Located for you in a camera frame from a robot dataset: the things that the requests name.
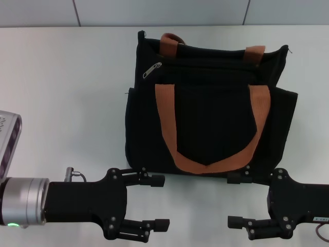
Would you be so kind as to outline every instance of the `bag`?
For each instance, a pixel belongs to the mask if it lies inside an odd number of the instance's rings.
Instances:
[[[145,39],[144,32],[138,40],[125,117],[129,165],[236,182],[269,175],[297,101],[276,87],[288,47],[208,50],[178,44],[172,34]]]

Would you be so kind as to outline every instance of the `black fabric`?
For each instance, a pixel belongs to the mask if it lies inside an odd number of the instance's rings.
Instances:
[[[264,54],[259,66],[243,61],[244,50],[221,51],[179,45],[177,58],[159,56],[159,40],[138,33],[135,88],[126,108],[126,157],[131,167],[151,172],[188,174],[179,170],[162,137],[155,84],[175,85],[177,150],[209,165],[244,149],[256,133],[248,85],[268,85],[270,112],[249,171],[271,173],[280,162],[297,94],[276,87],[288,46]],[[161,62],[145,79],[143,74]],[[227,172],[204,174],[227,177]]]

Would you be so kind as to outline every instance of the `silver cylinder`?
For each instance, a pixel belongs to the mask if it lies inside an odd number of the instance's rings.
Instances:
[[[44,205],[49,179],[10,178],[2,202],[5,225],[44,225]]]

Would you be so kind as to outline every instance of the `label sticker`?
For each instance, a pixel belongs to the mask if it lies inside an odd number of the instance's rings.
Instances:
[[[313,221],[321,221],[321,222],[328,222],[329,218],[325,218],[325,217],[314,217]]]

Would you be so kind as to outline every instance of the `cable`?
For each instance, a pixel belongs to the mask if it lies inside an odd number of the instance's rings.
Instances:
[[[86,177],[85,177],[82,173],[80,173],[80,176],[83,178],[83,181],[84,181],[84,182],[87,182]]]
[[[316,234],[318,235],[318,237],[319,237],[320,239],[322,239],[324,242],[329,243],[329,239],[326,239],[326,238],[322,237],[322,236],[320,235],[320,233],[319,233],[319,228],[320,228],[321,226],[323,226],[323,225],[325,225],[325,224],[319,224],[319,225],[317,226],[317,228],[315,228],[315,232],[316,232]]]

